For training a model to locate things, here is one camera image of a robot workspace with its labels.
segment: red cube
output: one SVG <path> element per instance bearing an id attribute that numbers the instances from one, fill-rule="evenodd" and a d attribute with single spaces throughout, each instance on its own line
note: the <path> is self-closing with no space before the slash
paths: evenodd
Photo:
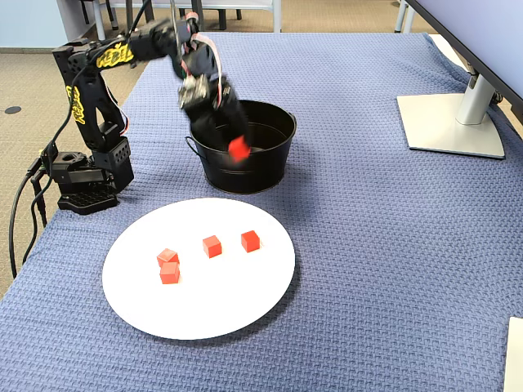
<path id="1" fill-rule="evenodd" d="M 245 143 L 243 136 L 237 137 L 229 143 L 229 155 L 235 162 L 243 161 L 248 158 L 251 153 L 251 148 Z"/>
<path id="2" fill-rule="evenodd" d="M 163 263 L 180 263 L 178 260 L 178 254 L 171 249 L 165 249 L 162 253 L 156 256 L 158 264 L 160 267 L 163 266 Z"/>
<path id="3" fill-rule="evenodd" d="M 260 248 L 260 238 L 258 234 L 253 231 L 242 234 L 242 246 L 245 251 L 252 252 Z"/>
<path id="4" fill-rule="evenodd" d="M 204 239 L 203 249 L 204 249 L 205 253 L 207 253 L 207 256 L 209 257 L 209 259 L 213 258 L 214 256 L 221 255 L 220 240 L 217 238 L 216 235 L 213 235 L 212 237 Z"/>
<path id="5" fill-rule="evenodd" d="M 160 270 L 160 278 L 163 284 L 178 283 L 180 278 L 180 264 L 179 263 L 163 263 Z"/>

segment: robotic arm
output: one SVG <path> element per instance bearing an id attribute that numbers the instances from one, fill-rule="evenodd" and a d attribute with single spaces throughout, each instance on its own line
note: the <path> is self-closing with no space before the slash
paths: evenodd
<path id="1" fill-rule="evenodd" d="M 152 22 L 128 37 L 70 42 L 55 49 L 53 55 L 68 96 L 73 96 L 74 120 L 92 151 L 88 157 L 77 152 L 58 152 L 53 145 L 42 154 L 47 173 L 59 185 L 61 209 L 86 215 L 113 207 L 117 204 L 116 194 L 134 178 L 131 150 L 124 136 L 128 119 L 124 121 L 101 77 L 105 69 L 169 56 L 174 73 L 184 81 L 178 93 L 179 103 L 189 117 L 193 134 L 202 140 L 220 137 L 215 132 L 214 118 L 225 116 L 236 134 L 230 154 L 237 159 L 248 155 L 248 120 L 232 86 L 221 74 L 214 43 L 199 34 L 198 20 L 190 14 L 187 20 L 177 21 L 176 28 L 169 20 Z M 97 109 L 103 117 L 100 125 Z M 242 153 L 236 154 L 232 146 L 237 148 L 238 144 Z"/>

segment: blue tablecloth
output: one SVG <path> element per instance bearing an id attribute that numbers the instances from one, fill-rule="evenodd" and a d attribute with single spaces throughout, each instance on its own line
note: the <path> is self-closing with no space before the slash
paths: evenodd
<path id="1" fill-rule="evenodd" d="M 508 320 L 523 316 L 523 142 L 500 110 L 504 161 L 411 151 L 396 96 L 467 82 L 427 35 L 212 37 L 241 98 L 296 116 L 285 178 L 212 188 L 170 62 L 151 62 L 125 104 L 136 178 L 121 203 L 57 212 L 0 303 L 0 390 L 502 390 Z M 285 226 L 288 292 L 228 336 L 137 331 L 104 298 L 105 255 L 140 216 L 199 197 Z"/>

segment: cable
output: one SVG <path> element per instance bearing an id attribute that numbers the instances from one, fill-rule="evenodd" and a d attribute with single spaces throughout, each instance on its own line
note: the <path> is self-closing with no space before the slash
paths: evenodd
<path id="1" fill-rule="evenodd" d="M 205 37 L 204 35 L 202 35 L 200 33 L 193 34 L 192 37 L 190 38 L 190 40 L 191 40 L 191 42 L 192 41 L 203 42 L 204 44 L 209 46 L 211 48 L 211 50 L 212 50 L 212 53 L 214 55 L 214 58 L 216 59 L 216 65 L 217 65 L 217 68 L 218 68 L 218 101 L 217 101 L 217 105 L 220 106 L 220 104 L 221 104 L 221 62 L 220 62 L 220 56 L 218 55 L 218 50 L 216 48 L 216 45 L 214 44 L 214 42 L 212 41 L 211 38 Z"/>
<path id="2" fill-rule="evenodd" d="M 11 271 L 13 273 L 13 279 L 16 278 L 15 239 L 14 239 L 16 209 L 18 208 L 18 202 L 20 200 L 20 196 L 22 195 L 22 191 L 24 190 L 24 187 L 27 184 L 27 181 L 31 178 L 31 176 L 33 176 L 36 172 L 38 172 L 38 170 L 40 170 L 41 166 L 42 166 L 42 159 L 36 158 L 34 160 L 34 162 L 31 164 L 31 166 L 27 169 L 27 172 L 25 173 L 25 177 L 22 180 L 22 183 L 20 184 L 18 190 L 16 191 L 15 200 L 13 201 L 13 206 L 11 208 L 11 219 L 9 220 L 9 258 L 11 260 Z"/>
<path id="3" fill-rule="evenodd" d="M 40 167 L 38 169 L 37 173 L 31 177 L 31 184 L 33 184 L 33 190 L 34 190 L 34 196 L 36 196 L 41 190 L 42 186 L 40 185 L 40 180 L 43 176 L 46 174 L 46 169 L 44 167 Z M 46 217 L 46 203 L 43 200 L 43 195 L 41 198 L 39 198 L 36 202 L 36 205 L 38 207 L 38 211 L 40 212 L 40 218 L 42 219 L 42 225 L 45 228 L 47 226 L 47 217 Z"/>
<path id="4" fill-rule="evenodd" d="M 60 125 L 60 128 L 58 128 L 58 131 L 56 131 L 55 135 L 53 136 L 53 138 L 51 139 L 51 141 L 47 144 L 47 147 L 45 148 L 45 150 L 47 151 L 47 158 L 51 158 L 51 156 L 52 156 L 52 149 L 53 149 L 53 146 L 56 143 L 56 139 L 58 139 L 58 136 L 62 133 L 62 131 L 64 130 L 65 126 L 67 125 L 67 123 L 71 119 L 71 114 L 73 113 L 73 107 L 74 107 L 74 88 L 76 87 L 76 83 L 78 82 L 78 78 L 86 71 L 86 69 L 90 65 L 94 64 L 96 59 L 98 57 L 100 57 L 104 53 L 105 49 L 110 47 L 111 45 L 112 45 L 112 42 L 110 42 L 110 43 L 104 45 L 103 47 L 101 47 L 100 50 L 97 52 L 97 54 L 95 56 L 93 56 L 89 60 L 89 62 L 86 64 L 86 66 L 83 67 L 82 69 L 80 69 L 80 72 L 78 72 L 76 74 L 76 76 L 73 78 L 73 81 L 71 82 L 71 96 L 69 97 L 69 110 L 67 111 L 67 117 L 65 118 L 65 121 L 62 123 L 62 125 Z M 24 264 L 27 261 L 27 257 L 29 256 L 29 253 L 31 252 L 31 249 L 33 248 L 33 245 L 34 245 L 34 243 L 36 241 L 36 237 L 38 235 L 38 224 L 37 224 L 37 220 L 36 220 L 36 213 L 34 212 L 34 206 L 37 203 L 37 201 L 43 196 L 43 194 L 45 194 L 45 192 L 51 186 L 51 183 L 52 183 L 52 162 L 49 162 L 48 170 L 49 170 L 49 173 L 48 173 L 49 180 L 47 180 L 46 186 L 44 186 L 43 189 L 40 192 L 38 192 L 38 194 L 34 197 L 33 201 L 31 202 L 31 217 L 33 218 L 33 237 L 31 238 L 31 242 L 29 243 L 29 246 L 27 247 L 27 250 L 25 251 L 24 259 L 22 260 L 22 264 Z"/>
<path id="5" fill-rule="evenodd" d="M 145 11 L 145 8 L 149 5 L 150 3 L 150 0 L 145 0 L 143 5 L 140 7 L 140 10 L 138 11 L 138 13 L 136 14 L 136 18 L 134 20 L 134 22 L 132 22 L 132 26 L 131 28 L 129 29 L 128 33 L 127 33 L 127 39 L 131 36 L 131 33 L 135 30 L 135 28 L 138 26 L 138 22 L 140 21 L 140 18 L 141 16 L 143 15 L 144 11 Z"/>
<path id="6" fill-rule="evenodd" d="M 30 178 L 31 178 L 31 175 L 29 175 L 29 174 L 25 175 L 24 179 L 22 180 L 22 183 L 20 184 L 20 186 L 18 187 L 18 190 L 16 191 L 15 200 L 13 201 L 13 207 L 11 208 L 11 219 L 9 220 L 9 258 L 11 259 L 11 271 L 13 273 L 13 279 L 16 278 L 15 239 L 14 239 L 16 208 L 18 207 L 18 201 L 20 200 L 22 191 L 24 190 L 24 187 Z"/>
<path id="7" fill-rule="evenodd" d="M 123 109 L 118 106 L 118 102 L 116 102 L 116 99 L 114 98 L 113 93 L 107 87 L 105 80 L 104 80 L 104 84 L 105 84 L 105 89 L 107 90 L 107 95 L 113 101 L 114 106 L 116 106 L 118 108 L 118 110 L 120 111 L 120 113 L 125 117 L 125 128 L 123 129 L 123 131 L 120 132 L 120 136 L 123 136 L 127 133 L 127 130 L 129 129 L 129 125 L 131 122 L 129 121 L 129 117 L 125 114 Z"/>

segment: round white plate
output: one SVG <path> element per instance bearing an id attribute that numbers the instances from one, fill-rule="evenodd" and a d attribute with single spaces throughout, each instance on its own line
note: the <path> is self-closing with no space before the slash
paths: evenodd
<path id="1" fill-rule="evenodd" d="M 255 230 L 261 248 L 247 253 L 241 234 Z M 216 235 L 222 254 L 209 259 L 203 239 Z M 178 252 L 178 284 L 162 284 L 156 256 Z M 133 327 L 170 339 L 225 335 L 267 313 L 294 273 L 285 228 L 247 203 L 197 198 L 152 211 L 130 225 L 105 258 L 102 284 L 113 310 Z"/>

